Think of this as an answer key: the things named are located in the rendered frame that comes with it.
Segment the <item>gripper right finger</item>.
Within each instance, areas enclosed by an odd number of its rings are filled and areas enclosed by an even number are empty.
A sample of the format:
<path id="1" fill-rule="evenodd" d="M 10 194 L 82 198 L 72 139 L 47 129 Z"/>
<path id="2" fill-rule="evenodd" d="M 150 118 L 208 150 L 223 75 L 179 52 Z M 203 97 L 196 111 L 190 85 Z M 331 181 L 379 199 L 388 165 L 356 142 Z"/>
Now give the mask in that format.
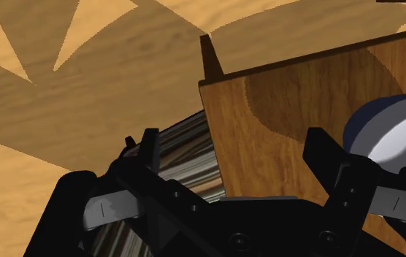
<path id="1" fill-rule="evenodd" d="M 387 172 L 368 157 L 345 152 L 319 127 L 308 129 L 302 157 L 329 195 L 315 236 L 316 256 L 398 256 L 362 227 L 375 194 L 382 202 L 393 196 L 392 214 L 383 217 L 406 241 L 406 167 L 398 174 Z"/>

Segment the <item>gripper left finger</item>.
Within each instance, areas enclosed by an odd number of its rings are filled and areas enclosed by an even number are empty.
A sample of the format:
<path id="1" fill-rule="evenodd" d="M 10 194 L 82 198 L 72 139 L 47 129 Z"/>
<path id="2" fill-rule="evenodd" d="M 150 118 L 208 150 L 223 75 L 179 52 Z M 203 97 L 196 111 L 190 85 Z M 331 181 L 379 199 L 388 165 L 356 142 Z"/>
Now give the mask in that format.
<path id="1" fill-rule="evenodd" d="M 145 130 L 137 156 L 120 157 L 107 173 L 63 175 L 57 182 L 23 257 L 93 257 L 80 248 L 90 228 L 89 204 L 100 202 L 97 225 L 108 223 L 114 204 L 148 244 L 153 257 L 221 257 L 209 204 L 176 180 L 157 175 L 158 130 Z"/>

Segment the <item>striped metallic robot stand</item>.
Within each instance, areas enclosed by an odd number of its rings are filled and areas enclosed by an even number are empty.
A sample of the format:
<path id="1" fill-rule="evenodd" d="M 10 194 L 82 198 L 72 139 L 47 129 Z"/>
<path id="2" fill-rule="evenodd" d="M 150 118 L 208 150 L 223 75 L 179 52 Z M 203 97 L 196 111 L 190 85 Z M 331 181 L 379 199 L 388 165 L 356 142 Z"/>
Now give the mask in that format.
<path id="1" fill-rule="evenodd" d="M 226 195 L 204 111 L 161 131 L 160 146 L 162 178 L 178 180 L 207 202 Z M 153 257 L 123 220 L 100 226 L 92 235 L 86 248 L 94 257 Z"/>

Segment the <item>blue and white bowl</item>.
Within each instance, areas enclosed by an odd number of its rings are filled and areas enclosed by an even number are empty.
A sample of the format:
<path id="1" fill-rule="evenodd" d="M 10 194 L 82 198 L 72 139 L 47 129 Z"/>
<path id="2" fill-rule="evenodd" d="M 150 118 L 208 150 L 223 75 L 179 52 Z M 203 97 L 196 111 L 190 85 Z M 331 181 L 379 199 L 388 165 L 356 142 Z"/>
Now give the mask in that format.
<path id="1" fill-rule="evenodd" d="M 342 146 L 397 174 L 406 166 L 406 94 L 367 102 L 348 119 Z"/>

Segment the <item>brown wooden table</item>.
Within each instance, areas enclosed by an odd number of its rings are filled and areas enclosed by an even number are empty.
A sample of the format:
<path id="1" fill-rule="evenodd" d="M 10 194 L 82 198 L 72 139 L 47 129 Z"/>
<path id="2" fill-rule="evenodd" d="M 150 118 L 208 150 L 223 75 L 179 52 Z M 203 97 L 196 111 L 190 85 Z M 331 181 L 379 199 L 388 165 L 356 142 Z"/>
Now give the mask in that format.
<path id="1" fill-rule="evenodd" d="M 321 127 L 342 145 L 362 105 L 406 94 L 406 31 L 226 74 L 212 40 L 200 39 L 199 83 L 229 196 L 327 199 L 302 160 L 306 133 Z"/>

